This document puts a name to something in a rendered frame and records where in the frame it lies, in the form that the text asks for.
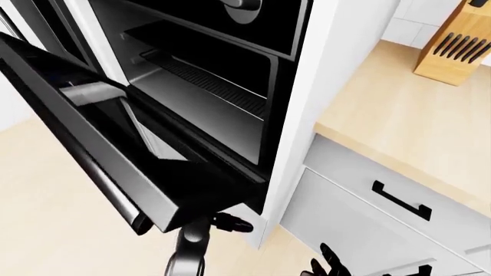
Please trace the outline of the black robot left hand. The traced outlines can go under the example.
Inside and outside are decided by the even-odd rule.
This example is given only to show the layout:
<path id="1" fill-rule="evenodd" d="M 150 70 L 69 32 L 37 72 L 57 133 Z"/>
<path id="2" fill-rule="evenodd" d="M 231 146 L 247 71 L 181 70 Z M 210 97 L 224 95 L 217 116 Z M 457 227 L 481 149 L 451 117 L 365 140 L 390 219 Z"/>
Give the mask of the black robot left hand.
<path id="1" fill-rule="evenodd" d="M 216 213 L 210 219 L 211 225 L 216 226 L 217 229 L 226 232 L 253 232 L 253 225 L 250 222 L 242 220 L 228 213 Z"/>

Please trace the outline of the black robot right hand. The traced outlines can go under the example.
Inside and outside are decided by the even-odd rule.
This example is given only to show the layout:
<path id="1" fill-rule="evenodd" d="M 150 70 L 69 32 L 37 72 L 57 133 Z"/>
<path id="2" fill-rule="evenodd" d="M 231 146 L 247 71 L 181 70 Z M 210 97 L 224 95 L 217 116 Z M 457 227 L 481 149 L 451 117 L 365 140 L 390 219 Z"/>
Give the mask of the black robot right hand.
<path id="1" fill-rule="evenodd" d="M 339 257 L 326 245 L 319 245 L 321 254 L 324 260 L 330 267 L 330 271 L 326 271 L 319 261 L 315 258 L 311 259 L 310 271 L 302 271 L 299 276 L 352 276 L 350 271 L 341 263 Z"/>

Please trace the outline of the black oven door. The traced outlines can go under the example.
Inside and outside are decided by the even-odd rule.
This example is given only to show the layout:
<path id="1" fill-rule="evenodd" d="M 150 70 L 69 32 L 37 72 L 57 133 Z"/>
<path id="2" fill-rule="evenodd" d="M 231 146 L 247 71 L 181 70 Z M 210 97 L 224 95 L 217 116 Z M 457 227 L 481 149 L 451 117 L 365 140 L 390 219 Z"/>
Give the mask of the black oven door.
<path id="1" fill-rule="evenodd" d="M 266 179 L 165 107 L 0 32 L 0 59 L 162 232 L 239 204 L 261 212 Z"/>

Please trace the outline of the black built-in oven body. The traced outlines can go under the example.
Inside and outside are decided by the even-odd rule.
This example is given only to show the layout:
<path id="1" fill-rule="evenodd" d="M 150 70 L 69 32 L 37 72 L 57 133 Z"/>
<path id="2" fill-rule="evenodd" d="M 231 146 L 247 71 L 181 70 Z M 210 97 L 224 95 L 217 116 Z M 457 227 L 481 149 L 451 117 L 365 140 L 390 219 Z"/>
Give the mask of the black built-in oven body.
<path id="1" fill-rule="evenodd" d="M 48 0 L 104 72 L 268 185 L 313 0 Z"/>

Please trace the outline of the white tall oven cabinet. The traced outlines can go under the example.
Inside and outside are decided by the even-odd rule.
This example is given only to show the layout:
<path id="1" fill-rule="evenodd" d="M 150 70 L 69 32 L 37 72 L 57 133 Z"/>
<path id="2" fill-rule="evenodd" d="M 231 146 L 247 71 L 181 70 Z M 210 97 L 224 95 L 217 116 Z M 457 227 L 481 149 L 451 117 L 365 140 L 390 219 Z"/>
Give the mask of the white tall oven cabinet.
<path id="1" fill-rule="evenodd" d="M 232 208 L 255 225 L 250 245 L 261 246 L 281 220 L 304 171 L 315 121 L 378 43 L 399 1 L 313 0 L 264 206 L 261 212 L 246 204 Z M 91 50 L 98 62 L 110 57 L 101 46 Z"/>

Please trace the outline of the black oven baking tray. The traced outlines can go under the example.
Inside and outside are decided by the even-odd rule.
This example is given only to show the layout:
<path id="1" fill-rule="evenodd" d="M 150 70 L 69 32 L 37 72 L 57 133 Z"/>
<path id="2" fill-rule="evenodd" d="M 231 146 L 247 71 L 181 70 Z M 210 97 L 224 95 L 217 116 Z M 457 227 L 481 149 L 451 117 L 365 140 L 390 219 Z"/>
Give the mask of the black oven baking tray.
<path id="1" fill-rule="evenodd" d="M 262 52 L 164 20 L 124 33 L 254 94 L 267 97 L 273 84 L 277 60 Z"/>

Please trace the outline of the silver oven control knob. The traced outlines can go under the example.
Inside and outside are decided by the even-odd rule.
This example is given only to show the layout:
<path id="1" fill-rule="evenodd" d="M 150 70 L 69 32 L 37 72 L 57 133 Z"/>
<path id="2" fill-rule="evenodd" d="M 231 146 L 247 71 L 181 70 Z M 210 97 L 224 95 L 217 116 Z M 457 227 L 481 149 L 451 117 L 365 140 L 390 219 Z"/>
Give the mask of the silver oven control knob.
<path id="1" fill-rule="evenodd" d="M 241 25 L 253 22 L 262 7 L 262 0 L 220 0 L 229 17 Z"/>

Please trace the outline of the grey deep drawer front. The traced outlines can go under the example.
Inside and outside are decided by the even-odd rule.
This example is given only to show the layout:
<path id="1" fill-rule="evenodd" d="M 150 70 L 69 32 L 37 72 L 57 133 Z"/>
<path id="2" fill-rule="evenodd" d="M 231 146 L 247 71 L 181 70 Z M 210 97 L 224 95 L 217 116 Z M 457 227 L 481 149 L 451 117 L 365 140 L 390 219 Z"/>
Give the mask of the grey deep drawer front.
<path id="1" fill-rule="evenodd" d="M 281 225 L 313 250 L 325 243 L 353 276 L 487 276 L 351 192 L 305 169 Z"/>

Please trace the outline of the grey shallow drawer front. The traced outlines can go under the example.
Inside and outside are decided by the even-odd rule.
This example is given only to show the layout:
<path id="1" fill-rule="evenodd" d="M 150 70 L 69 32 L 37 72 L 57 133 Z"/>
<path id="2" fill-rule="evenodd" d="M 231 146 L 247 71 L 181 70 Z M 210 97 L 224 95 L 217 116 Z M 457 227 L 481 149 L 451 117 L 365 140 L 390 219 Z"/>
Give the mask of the grey shallow drawer front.
<path id="1" fill-rule="evenodd" d="M 316 136 L 305 158 L 305 165 L 448 248 L 465 255 L 491 253 L 491 218 L 336 142 Z M 385 192 L 407 204 L 430 207 L 433 210 L 430 221 L 373 192 L 371 187 L 374 181 L 382 182 Z"/>

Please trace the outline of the wooden knife block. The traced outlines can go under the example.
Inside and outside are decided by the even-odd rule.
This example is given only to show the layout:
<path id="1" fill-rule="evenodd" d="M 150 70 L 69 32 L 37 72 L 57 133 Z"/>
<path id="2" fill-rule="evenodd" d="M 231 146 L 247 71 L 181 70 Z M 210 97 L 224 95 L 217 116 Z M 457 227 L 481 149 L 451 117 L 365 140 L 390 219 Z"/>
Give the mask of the wooden knife block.
<path id="1" fill-rule="evenodd" d="M 460 86 L 491 54 L 491 0 L 462 0 L 421 51 L 414 73 Z"/>

